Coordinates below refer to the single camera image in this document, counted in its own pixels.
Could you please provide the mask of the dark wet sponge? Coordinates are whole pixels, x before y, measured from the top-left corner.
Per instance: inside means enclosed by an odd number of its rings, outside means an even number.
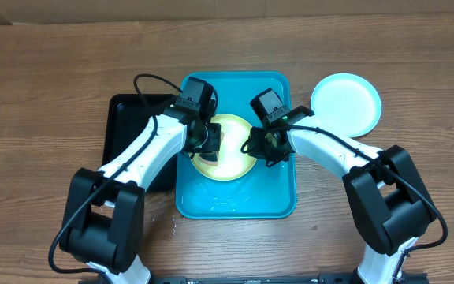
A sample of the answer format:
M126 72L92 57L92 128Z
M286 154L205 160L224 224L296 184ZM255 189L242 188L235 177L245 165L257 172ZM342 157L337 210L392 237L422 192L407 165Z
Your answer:
M218 156L221 149L221 142L223 140L224 133L220 132L215 134L207 141L207 147L205 151L199 153L199 161L211 166L218 165Z

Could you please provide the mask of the yellow-green plate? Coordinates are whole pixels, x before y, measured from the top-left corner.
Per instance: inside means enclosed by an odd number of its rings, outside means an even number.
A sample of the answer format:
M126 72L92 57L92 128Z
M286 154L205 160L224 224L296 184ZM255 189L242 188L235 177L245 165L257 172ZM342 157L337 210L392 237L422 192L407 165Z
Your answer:
M217 114L213 123L221 125L221 145L216 152L216 162L207 161L200 155L192 159L193 166L205 177L215 181L231 181L247 174L257 158L241 152L248 139L251 124L234 114Z

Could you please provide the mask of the light blue plate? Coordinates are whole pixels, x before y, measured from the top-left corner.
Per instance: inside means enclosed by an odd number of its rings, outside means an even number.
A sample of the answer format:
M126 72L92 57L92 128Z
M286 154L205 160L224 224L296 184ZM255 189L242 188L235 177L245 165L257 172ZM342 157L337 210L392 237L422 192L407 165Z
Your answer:
M326 125L349 137L368 134L382 113L376 88L352 73L335 73L319 81L310 106Z

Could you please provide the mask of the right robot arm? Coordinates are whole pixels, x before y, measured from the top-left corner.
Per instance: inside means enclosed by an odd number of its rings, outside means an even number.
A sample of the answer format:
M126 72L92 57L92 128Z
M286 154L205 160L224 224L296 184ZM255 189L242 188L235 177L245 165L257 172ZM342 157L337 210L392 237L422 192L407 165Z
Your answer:
M353 283L425 283L402 271L416 241L436 219L436 208L410 155L355 141L325 125L304 106L257 106L262 127L251 129L241 151L266 166L305 156L341 178L355 227L366 243Z

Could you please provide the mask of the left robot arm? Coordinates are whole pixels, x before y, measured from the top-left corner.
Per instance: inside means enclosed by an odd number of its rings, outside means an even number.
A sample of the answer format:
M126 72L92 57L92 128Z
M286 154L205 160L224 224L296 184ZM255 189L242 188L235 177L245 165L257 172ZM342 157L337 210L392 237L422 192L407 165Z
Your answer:
M221 144L221 125L204 122L195 113L152 116L143 131L115 159L93 171L79 169L70 182L56 249L86 263L100 283L148 283L151 273L140 259L147 188L165 164L181 151L212 153Z

